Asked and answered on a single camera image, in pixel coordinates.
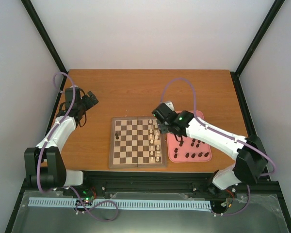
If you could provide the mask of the dark rook chess piece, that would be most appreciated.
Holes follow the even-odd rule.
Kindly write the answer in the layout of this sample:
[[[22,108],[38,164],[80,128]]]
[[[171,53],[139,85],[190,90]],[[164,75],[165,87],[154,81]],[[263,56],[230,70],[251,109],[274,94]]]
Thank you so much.
[[[178,148],[174,149],[174,158],[176,159],[178,157]]]

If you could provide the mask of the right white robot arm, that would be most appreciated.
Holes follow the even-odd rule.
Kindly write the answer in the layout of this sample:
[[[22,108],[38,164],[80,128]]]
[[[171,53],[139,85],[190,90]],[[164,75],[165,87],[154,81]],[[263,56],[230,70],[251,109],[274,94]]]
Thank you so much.
[[[234,164],[213,173],[205,185],[212,196],[243,183],[257,184],[268,163],[262,141],[256,135],[244,137],[215,127],[189,111],[177,113],[172,102],[162,102],[153,111],[159,126],[175,138],[200,140],[228,155]]]

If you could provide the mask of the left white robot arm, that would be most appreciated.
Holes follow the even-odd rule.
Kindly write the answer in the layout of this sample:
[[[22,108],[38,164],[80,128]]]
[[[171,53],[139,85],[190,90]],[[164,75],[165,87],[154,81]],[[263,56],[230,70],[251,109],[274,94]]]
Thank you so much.
[[[65,90],[65,102],[60,104],[55,122],[45,138],[24,152],[26,181],[28,186],[46,191],[51,188],[74,186],[80,195],[87,195],[91,183],[79,170],[66,169],[61,152],[71,133],[81,125],[86,112],[98,104],[96,96],[81,88]]]

